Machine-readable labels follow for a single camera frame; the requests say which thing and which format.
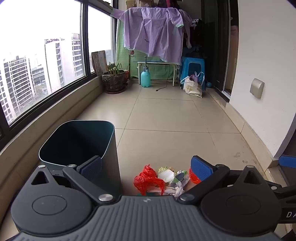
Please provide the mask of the orange foam fruit net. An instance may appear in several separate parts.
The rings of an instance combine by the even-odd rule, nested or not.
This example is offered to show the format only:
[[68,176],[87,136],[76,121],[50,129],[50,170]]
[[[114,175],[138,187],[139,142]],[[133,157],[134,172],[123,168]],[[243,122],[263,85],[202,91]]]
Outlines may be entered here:
[[194,172],[192,171],[191,168],[189,169],[189,178],[190,178],[191,182],[194,184],[201,183],[201,180],[194,174]]

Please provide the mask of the teal spray bottle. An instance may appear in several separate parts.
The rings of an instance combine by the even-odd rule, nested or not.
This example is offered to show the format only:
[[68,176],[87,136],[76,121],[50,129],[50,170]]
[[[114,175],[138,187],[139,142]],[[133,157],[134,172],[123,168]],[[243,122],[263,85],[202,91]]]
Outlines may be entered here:
[[151,86],[151,74],[149,72],[149,68],[147,66],[147,56],[145,56],[145,66],[140,76],[140,84],[142,87],[150,87]]

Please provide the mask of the green cloth curtain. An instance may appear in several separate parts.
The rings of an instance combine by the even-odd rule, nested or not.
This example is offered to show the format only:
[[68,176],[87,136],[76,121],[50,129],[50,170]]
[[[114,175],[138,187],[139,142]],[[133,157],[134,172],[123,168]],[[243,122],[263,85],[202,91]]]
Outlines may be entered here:
[[[123,22],[117,20],[115,63],[120,63],[124,70],[128,70],[131,78],[138,78],[138,72],[140,71],[141,74],[143,71],[146,54],[135,50],[134,53],[130,56],[130,51],[124,47],[123,32]],[[165,80],[173,78],[173,65],[149,64],[150,62],[161,62],[161,59],[158,57],[147,58],[147,66],[149,67],[151,79]]]

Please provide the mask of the dark teal trash bin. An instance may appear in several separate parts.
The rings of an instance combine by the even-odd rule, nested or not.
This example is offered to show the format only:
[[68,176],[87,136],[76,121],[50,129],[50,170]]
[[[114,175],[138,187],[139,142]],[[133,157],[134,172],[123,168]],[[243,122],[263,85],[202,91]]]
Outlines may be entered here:
[[51,171],[81,165],[93,156],[102,159],[102,170],[92,182],[117,197],[121,191],[115,127],[104,120],[70,120],[50,135],[39,150],[39,159]]

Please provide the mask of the white low bench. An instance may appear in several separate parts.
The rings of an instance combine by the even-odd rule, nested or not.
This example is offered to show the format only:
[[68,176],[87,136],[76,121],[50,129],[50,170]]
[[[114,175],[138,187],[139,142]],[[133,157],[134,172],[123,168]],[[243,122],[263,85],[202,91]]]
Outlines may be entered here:
[[[141,76],[140,76],[140,66],[142,64],[145,64],[143,61],[138,61],[137,62],[137,67],[138,67],[138,84],[141,85]],[[173,67],[173,78],[172,78],[172,86],[175,86],[175,80],[176,80],[176,72],[177,72],[177,64],[174,63],[166,63],[166,62],[148,62],[148,65],[168,65]]]

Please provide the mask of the cabbage leaf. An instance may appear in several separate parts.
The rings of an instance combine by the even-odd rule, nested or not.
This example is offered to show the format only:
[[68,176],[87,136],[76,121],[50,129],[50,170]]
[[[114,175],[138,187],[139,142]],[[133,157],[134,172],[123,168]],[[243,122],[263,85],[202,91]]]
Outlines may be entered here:
[[157,176],[165,183],[170,183],[175,178],[175,172],[168,167],[160,167],[158,169]]

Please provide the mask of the cardboard board on sill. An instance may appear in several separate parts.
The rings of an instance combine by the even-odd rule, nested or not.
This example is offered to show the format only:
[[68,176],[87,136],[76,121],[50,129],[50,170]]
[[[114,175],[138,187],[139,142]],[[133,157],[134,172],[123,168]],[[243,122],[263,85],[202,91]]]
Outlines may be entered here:
[[106,53],[104,50],[92,52],[91,57],[92,57],[92,67],[95,73],[97,74],[97,76],[101,76],[104,73],[108,72]]

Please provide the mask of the blue plastic stool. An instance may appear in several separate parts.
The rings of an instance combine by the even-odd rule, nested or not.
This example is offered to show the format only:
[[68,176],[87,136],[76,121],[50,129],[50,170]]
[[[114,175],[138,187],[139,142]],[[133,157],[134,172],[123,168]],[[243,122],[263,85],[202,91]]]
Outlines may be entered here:
[[187,76],[195,75],[201,89],[206,90],[205,84],[205,61],[201,58],[183,57],[181,65],[180,87],[183,89],[184,81]]

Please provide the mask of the silver wall outlet cover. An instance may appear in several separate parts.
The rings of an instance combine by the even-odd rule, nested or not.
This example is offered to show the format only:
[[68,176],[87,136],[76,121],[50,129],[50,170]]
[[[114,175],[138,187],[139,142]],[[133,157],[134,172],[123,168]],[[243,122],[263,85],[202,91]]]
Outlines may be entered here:
[[251,83],[250,93],[257,99],[261,99],[264,89],[264,82],[254,78]]

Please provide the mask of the red plastic bag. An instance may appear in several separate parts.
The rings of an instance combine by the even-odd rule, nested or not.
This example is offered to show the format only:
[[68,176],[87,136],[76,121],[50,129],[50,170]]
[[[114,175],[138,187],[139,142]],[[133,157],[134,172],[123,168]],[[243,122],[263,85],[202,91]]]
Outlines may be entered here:
[[149,187],[159,187],[161,195],[163,195],[166,183],[164,180],[158,178],[155,170],[151,168],[150,164],[148,164],[144,166],[143,170],[137,176],[135,176],[133,185],[141,195],[145,196]]

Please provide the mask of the purple garment on rack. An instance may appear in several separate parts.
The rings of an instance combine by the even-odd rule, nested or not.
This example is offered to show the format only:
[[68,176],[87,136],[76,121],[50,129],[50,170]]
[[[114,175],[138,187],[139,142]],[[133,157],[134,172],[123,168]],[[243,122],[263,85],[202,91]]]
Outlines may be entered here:
[[111,16],[123,23],[124,47],[181,65],[183,28],[190,30],[191,17],[182,9],[137,7],[113,9]]

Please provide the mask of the white tote bag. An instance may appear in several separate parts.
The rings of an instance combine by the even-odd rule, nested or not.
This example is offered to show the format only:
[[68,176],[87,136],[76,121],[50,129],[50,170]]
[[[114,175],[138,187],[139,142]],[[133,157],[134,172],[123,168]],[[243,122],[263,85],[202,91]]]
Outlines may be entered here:
[[190,96],[203,98],[202,86],[205,81],[204,72],[197,74],[196,72],[190,76],[185,77],[180,81],[183,86],[183,90]]

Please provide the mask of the clear plastic bag with trash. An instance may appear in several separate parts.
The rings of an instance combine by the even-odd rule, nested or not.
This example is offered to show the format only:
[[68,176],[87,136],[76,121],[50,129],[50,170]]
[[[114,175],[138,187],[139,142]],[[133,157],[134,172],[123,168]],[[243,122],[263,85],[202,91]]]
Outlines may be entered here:
[[172,195],[177,199],[185,192],[185,186],[189,183],[189,180],[189,173],[187,171],[178,171],[165,188],[165,195]]

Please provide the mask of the potted plant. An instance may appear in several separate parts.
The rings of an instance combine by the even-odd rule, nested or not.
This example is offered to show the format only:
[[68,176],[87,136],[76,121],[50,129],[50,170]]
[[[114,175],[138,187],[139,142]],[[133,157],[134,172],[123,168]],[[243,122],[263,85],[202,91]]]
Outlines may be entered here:
[[127,81],[125,80],[126,71],[123,70],[121,63],[109,64],[106,73],[102,74],[102,82],[104,91],[108,94],[122,93],[127,88]]

